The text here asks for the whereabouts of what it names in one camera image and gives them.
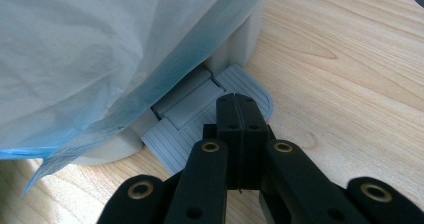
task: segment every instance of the plastic bag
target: plastic bag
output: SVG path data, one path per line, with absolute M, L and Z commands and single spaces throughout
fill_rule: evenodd
M 128 127 L 259 0 L 0 0 L 0 159 L 29 186 Z

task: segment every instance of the translucent plastic bag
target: translucent plastic bag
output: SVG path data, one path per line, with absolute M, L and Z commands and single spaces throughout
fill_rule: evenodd
M 0 0 L 0 159 L 31 183 L 128 127 L 259 0 Z

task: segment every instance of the metal ring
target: metal ring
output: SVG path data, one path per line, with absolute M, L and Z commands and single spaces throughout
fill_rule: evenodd
M 379 187 L 375 184 L 364 183 L 361 185 L 361 191 L 365 194 L 365 196 L 375 201 L 390 202 L 393 199 L 392 194 L 390 194 L 390 192 L 388 192 L 386 189 Z
M 277 142 L 274 144 L 274 149 L 279 152 L 291 152 L 293 151 L 293 147 L 284 142 Z
M 205 142 L 202 145 L 202 150 L 205 152 L 216 152 L 219 150 L 219 145 L 215 142 Z
M 139 192 L 136 190 L 137 187 L 144 186 L 145 191 Z M 153 183 L 150 181 L 139 181 L 131 185 L 128 189 L 128 196 L 132 199 L 139 200 L 148 197 L 153 192 Z

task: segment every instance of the light wood surface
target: light wood surface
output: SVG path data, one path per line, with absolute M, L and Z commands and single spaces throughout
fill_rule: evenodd
M 372 176 L 424 209 L 424 9 L 414 0 L 265 0 L 247 71 L 273 97 L 276 136 L 330 180 Z M 127 178 L 168 177 L 145 148 L 69 165 L 21 196 L 40 163 L 0 161 L 0 223 L 95 223 Z M 227 223 L 264 223 L 257 195 L 230 192 Z

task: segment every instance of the wooden floor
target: wooden floor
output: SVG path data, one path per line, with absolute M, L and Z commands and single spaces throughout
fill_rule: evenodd
M 424 209 L 424 8 L 414 0 L 265 0 L 247 71 L 270 93 L 269 123 L 333 182 L 372 176 Z M 0 161 L 0 223 L 95 223 L 127 178 L 168 177 L 145 148 L 69 165 L 21 191 L 39 160 Z M 264 223 L 257 193 L 230 192 L 227 223 Z

